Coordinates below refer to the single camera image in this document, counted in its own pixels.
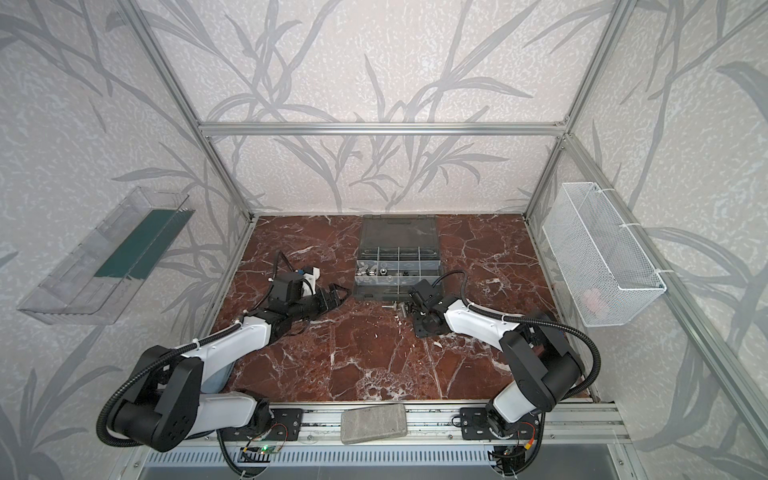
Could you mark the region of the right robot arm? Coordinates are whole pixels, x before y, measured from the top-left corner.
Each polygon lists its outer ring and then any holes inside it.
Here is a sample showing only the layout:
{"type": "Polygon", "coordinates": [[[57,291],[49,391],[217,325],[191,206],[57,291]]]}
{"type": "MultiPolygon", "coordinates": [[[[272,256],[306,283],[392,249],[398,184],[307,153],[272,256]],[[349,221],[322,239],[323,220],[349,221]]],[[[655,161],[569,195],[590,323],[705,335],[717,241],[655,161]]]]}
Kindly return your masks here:
{"type": "Polygon", "coordinates": [[[595,342],[546,314],[492,310],[443,294],[437,281],[422,280],[408,294],[419,328],[431,335],[472,337],[502,352],[513,381],[486,404],[488,423],[500,437],[508,436],[525,416],[550,412],[560,401],[585,391],[601,371],[595,342]]]}

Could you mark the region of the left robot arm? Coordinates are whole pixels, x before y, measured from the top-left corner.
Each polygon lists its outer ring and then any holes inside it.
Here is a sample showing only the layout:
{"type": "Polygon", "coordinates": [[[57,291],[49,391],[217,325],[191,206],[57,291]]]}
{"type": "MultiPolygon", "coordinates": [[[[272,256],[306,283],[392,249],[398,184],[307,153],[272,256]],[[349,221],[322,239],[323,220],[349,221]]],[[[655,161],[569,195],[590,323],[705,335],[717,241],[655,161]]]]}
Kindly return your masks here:
{"type": "Polygon", "coordinates": [[[267,430],[266,399],[233,391],[206,393],[204,383],[240,358],[276,343],[294,323],[315,321],[341,307],[350,289],[317,285],[318,272],[276,275],[265,297],[233,323],[172,349],[145,350],[129,378],[99,413],[95,432],[105,445],[167,452],[190,436],[223,429],[267,430]]]}

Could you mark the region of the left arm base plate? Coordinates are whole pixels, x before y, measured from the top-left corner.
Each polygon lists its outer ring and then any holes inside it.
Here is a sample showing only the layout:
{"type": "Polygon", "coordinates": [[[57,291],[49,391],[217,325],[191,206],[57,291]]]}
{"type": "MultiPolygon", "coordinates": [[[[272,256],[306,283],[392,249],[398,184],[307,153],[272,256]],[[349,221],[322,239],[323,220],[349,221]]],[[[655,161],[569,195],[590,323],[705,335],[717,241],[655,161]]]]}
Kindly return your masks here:
{"type": "Polygon", "coordinates": [[[301,408],[278,408],[270,411],[270,420],[260,441],[295,442],[299,438],[304,410],[301,408]]]}

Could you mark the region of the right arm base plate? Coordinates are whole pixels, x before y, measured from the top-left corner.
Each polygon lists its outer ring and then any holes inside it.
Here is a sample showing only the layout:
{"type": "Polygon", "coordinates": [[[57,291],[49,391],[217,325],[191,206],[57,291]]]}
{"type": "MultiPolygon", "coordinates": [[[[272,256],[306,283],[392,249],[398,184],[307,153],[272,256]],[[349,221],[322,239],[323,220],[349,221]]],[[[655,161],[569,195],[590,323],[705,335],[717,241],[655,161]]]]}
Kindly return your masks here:
{"type": "Polygon", "coordinates": [[[484,407],[459,409],[458,422],[463,440],[511,440],[528,442],[536,438],[540,426],[537,416],[526,414],[516,423],[493,424],[484,407]]]}

